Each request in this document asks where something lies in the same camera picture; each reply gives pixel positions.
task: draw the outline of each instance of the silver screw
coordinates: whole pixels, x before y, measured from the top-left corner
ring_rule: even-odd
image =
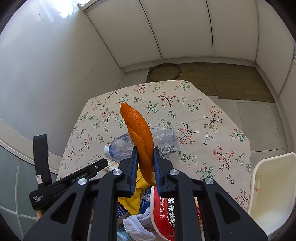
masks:
[[[120,175],[121,173],[122,173],[122,170],[120,170],[120,169],[113,170],[113,174],[116,176]]]
[[[211,185],[211,184],[214,183],[214,180],[213,180],[212,178],[210,178],[210,177],[207,177],[207,178],[205,179],[205,183]]]
[[[80,185],[84,185],[86,183],[87,183],[87,179],[85,179],[85,178],[81,178],[78,180],[78,184],[80,184]]]
[[[170,174],[173,175],[173,176],[176,176],[176,175],[179,174],[179,171],[176,170],[176,169],[172,169],[172,170],[170,170]]]

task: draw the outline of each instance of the trash bin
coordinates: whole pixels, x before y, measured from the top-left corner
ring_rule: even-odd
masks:
[[[287,221],[294,206],[296,154],[261,160],[252,172],[251,190],[247,212],[270,235]]]

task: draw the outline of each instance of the floor mat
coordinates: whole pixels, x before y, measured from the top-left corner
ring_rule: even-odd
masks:
[[[181,70],[177,80],[189,81],[207,96],[219,99],[273,102],[274,99],[255,67],[236,64],[187,63],[177,64]],[[154,69],[150,78],[164,81],[176,76],[174,66]]]

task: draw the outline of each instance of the clear plastic bottle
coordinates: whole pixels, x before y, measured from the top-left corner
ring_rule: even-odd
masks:
[[[150,129],[154,146],[158,146],[162,157],[168,157],[171,153],[179,150],[179,145],[175,137],[174,128],[154,128]],[[112,158],[116,162],[131,157],[134,144],[128,133],[114,139],[110,145],[104,147],[104,154],[107,158]]]

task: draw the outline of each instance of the floral tablecloth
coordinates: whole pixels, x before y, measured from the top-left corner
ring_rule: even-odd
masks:
[[[104,146],[127,132],[120,103],[137,109],[151,128],[174,128],[180,151],[167,158],[174,168],[194,179],[213,177],[241,207],[247,208],[249,140],[211,99],[186,81],[145,83],[90,99],[70,136],[58,179],[103,158]],[[96,177],[117,167],[109,160],[108,167]]]

